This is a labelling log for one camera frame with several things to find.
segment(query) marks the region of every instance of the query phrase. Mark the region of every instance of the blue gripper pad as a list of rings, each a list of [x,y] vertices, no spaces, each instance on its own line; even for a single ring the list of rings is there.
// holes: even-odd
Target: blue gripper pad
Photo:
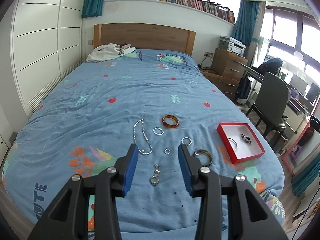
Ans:
[[[178,147],[178,159],[186,190],[189,192],[190,196],[192,196],[194,189],[191,183],[191,171],[181,146]]]
[[[128,164],[128,168],[126,170],[126,173],[124,174],[124,186],[123,186],[123,195],[126,196],[127,193],[130,191],[133,176],[134,176],[134,171],[136,170],[137,162],[138,162],[138,147],[135,145],[134,150],[132,152],[131,159]]]

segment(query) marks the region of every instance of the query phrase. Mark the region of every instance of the wooden headboard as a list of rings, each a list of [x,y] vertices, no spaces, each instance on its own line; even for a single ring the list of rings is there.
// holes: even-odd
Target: wooden headboard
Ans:
[[[145,23],[109,23],[94,26],[93,47],[128,43],[137,49],[165,49],[191,55],[196,33]]]

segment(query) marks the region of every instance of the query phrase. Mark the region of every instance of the pearl necklace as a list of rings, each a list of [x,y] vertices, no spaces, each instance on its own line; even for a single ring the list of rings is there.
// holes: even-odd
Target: pearl necklace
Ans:
[[[144,150],[140,150],[139,147],[138,147],[138,151],[139,151],[139,153],[142,154],[142,155],[148,155],[148,154],[152,153],[152,146],[151,146],[151,144],[150,144],[150,142],[149,142],[149,140],[148,140],[148,138],[147,138],[147,136],[146,136],[146,134],[145,134],[145,132],[144,132],[144,119],[140,119],[139,121],[137,121],[137,122],[134,124],[134,126],[133,126],[133,141],[134,141],[135,144],[137,144],[137,141],[136,141],[136,125],[138,124],[138,122],[141,122],[141,124],[142,124],[142,133],[143,133],[143,136],[144,136],[144,138],[146,139],[146,141],[147,141],[147,143],[149,144],[149,147],[150,147],[150,151],[147,152],[147,153],[146,153]]]

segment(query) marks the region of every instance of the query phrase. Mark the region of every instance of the bed cover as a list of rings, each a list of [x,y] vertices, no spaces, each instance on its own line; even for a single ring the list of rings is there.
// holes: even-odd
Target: bed cover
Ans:
[[[179,127],[163,127],[160,120],[165,114],[178,117]],[[113,60],[84,62],[69,74],[18,133],[2,173],[8,195],[36,223],[72,174],[96,175],[124,156],[133,143],[133,125],[142,118],[153,152],[139,156],[130,192],[116,199],[123,239],[194,239],[200,199],[191,198],[183,182],[177,157],[183,137],[193,140],[190,153],[206,149],[212,154],[210,168],[216,173],[244,174],[279,223],[284,222],[277,198],[284,173],[268,143],[201,74],[192,57],[166,50],[137,49]],[[220,122],[249,123],[265,154],[232,164],[216,130]],[[161,127],[164,135],[155,135],[155,127]],[[136,133],[140,149],[149,151],[140,123]],[[171,150],[169,155],[165,148]],[[154,187],[149,179],[155,163],[161,172]],[[90,198],[89,239],[94,238],[93,203]],[[222,239],[227,239],[225,198],[222,204]]]

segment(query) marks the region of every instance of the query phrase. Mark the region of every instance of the white wardrobe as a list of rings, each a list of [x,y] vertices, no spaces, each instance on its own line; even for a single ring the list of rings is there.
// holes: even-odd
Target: white wardrobe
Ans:
[[[81,63],[84,0],[17,0],[12,69],[27,115]]]

